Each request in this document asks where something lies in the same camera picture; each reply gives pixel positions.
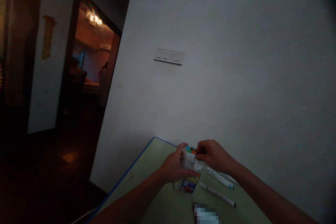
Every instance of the wooden floor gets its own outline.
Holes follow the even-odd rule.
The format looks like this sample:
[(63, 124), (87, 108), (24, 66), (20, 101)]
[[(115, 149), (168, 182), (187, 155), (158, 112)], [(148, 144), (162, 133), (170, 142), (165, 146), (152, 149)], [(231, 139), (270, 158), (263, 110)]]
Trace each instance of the wooden floor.
[(104, 109), (95, 96), (83, 96), (69, 111), (56, 130), (24, 136), (20, 143), (2, 140), (1, 224), (70, 224), (105, 198), (89, 182)]

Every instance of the white marker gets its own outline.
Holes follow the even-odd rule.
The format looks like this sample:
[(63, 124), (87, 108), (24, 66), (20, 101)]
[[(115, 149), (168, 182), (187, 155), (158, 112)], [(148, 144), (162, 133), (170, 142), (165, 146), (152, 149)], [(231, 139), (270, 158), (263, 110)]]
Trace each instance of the white marker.
[(204, 188), (205, 190), (207, 190), (209, 193), (212, 193), (213, 195), (217, 196), (218, 198), (220, 198), (221, 200), (225, 201), (226, 203), (228, 203), (229, 205), (236, 207), (236, 203), (234, 203), (232, 200), (224, 197), (222, 194), (220, 194), (219, 192), (215, 191), (214, 189), (208, 187), (206, 184), (203, 184), (202, 182), (200, 183), (200, 186), (202, 188)]
[(238, 182), (233, 178), (233, 177), (231, 177), (231, 176), (229, 176), (229, 175), (227, 175), (227, 174), (225, 174), (225, 173), (219, 173), (220, 175), (223, 175), (225, 178), (227, 178), (228, 180), (231, 180), (233, 183), (236, 183), (237, 185), (239, 185), (238, 184)]
[(211, 169), (210, 167), (208, 167), (206, 169), (207, 173), (209, 173), (211, 176), (213, 176), (215, 179), (217, 179), (219, 182), (221, 182), (223, 185), (225, 185), (227, 188), (231, 188), (233, 189), (235, 187), (234, 184), (232, 184), (231, 182), (229, 182), (228, 180), (226, 180), (225, 178), (223, 178), (221, 175), (219, 175), (217, 172), (215, 172), (213, 169)]

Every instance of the switch panel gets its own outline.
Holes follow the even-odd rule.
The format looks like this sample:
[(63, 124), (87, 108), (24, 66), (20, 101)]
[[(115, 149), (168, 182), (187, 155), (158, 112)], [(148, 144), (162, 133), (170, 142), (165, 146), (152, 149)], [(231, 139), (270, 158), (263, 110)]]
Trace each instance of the switch panel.
[(154, 60), (169, 62), (176, 65), (182, 65), (184, 55), (185, 55), (184, 52), (170, 51), (157, 48), (154, 55)]

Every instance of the hand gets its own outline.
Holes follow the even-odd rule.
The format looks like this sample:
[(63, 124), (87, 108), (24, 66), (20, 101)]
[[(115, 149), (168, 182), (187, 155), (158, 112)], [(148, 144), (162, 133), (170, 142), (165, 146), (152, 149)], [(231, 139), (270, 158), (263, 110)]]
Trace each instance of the hand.
[(194, 170), (181, 168), (180, 157), (182, 153), (182, 148), (187, 145), (187, 143), (181, 143), (177, 147), (177, 150), (174, 153), (169, 154), (161, 167), (157, 170), (159, 178), (163, 179), (164, 183), (175, 182), (184, 177), (197, 176), (197, 172), (195, 172)]
[(198, 143), (197, 160), (204, 161), (212, 169), (230, 174), (239, 163), (230, 156), (215, 140), (205, 140)]

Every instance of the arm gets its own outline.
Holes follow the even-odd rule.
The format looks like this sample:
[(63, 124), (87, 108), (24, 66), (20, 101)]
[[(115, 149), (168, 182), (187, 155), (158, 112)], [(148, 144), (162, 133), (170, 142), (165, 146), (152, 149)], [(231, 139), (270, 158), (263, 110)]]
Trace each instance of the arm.
[(196, 156), (198, 160), (233, 177), (272, 223), (317, 223), (238, 163), (215, 140), (199, 142), (196, 151), (201, 153)]
[(181, 168), (180, 156), (182, 148), (186, 145), (181, 143), (176, 152), (170, 154), (157, 171), (98, 214), (90, 224), (139, 223), (154, 197), (166, 183), (196, 176), (195, 171)]

